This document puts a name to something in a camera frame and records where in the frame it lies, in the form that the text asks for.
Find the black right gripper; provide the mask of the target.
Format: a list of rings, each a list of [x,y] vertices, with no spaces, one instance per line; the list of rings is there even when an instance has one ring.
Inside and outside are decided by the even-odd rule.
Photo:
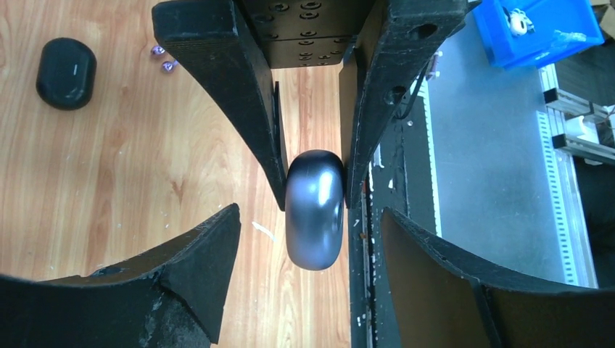
[[[240,4],[247,17],[235,1],[160,2],[152,8],[154,37],[222,110],[284,210],[288,162],[279,84],[270,67],[337,65],[358,36],[339,73],[339,107],[344,196],[348,208],[359,207],[369,162],[389,121],[430,57],[462,26],[469,3]]]

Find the purple-grey earbud charging case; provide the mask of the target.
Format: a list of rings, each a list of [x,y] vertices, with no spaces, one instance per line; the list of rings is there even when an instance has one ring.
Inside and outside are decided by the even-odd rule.
[[[344,181],[340,158],[326,150],[301,153],[286,181],[286,250],[298,267],[331,267],[342,246]]]

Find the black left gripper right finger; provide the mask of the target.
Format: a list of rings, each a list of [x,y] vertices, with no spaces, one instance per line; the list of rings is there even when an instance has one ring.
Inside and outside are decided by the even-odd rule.
[[[504,268],[384,209],[381,235],[403,347],[612,347],[614,290]]]

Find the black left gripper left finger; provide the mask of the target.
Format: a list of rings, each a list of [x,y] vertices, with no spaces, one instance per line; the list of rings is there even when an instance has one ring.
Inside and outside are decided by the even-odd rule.
[[[1,277],[3,347],[218,343],[241,232],[230,204],[135,257],[50,281]]]

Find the black earbud charging case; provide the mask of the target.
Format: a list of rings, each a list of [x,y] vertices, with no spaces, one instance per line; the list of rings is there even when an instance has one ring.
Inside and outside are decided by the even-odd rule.
[[[74,38],[54,38],[41,50],[36,91],[56,109],[80,109],[91,101],[96,66],[87,45]]]

